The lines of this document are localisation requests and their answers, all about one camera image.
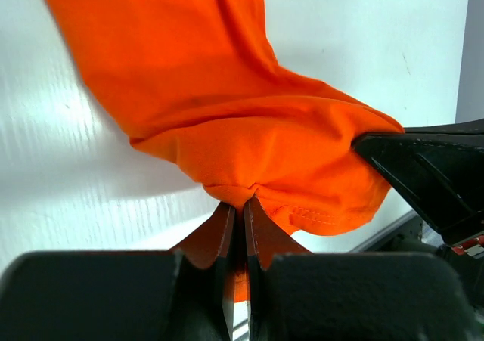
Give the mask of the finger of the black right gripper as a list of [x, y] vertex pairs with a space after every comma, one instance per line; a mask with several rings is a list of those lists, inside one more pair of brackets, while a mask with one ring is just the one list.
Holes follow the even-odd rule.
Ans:
[[483, 245], [481, 134], [365, 135], [353, 148], [450, 247]]
[[482, 135], [484, 133], [484, 119], [469, 122], [453, 123], [439, 126], [408, 127], [405, 128], [406, 134], [444, 134], [444, 135]]

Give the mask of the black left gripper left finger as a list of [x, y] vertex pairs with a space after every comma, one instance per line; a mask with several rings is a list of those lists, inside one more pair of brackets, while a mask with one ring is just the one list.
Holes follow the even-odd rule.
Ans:
[[173, 249], [181, 256], [169, 318], [170, 340], [231, 340], [235, 210], [215, 212]]

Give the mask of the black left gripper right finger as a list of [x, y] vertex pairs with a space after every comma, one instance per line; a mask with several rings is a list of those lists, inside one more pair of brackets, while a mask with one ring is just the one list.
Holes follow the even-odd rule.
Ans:
[[313, 340], [305, 307], [309, 251], [276, 225], [257, 197], [244, 205], [251, 340]]

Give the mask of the orange t-shirt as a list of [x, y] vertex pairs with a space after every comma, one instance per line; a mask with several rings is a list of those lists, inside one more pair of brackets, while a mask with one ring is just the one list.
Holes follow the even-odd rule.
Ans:
[[130, 144], [212, 197], [257, 197], [288, 234], [368, 223], [389, 184], [352, 150], [392, 117], [279, 63], [264, 0], [45, 0], [87, 89]]

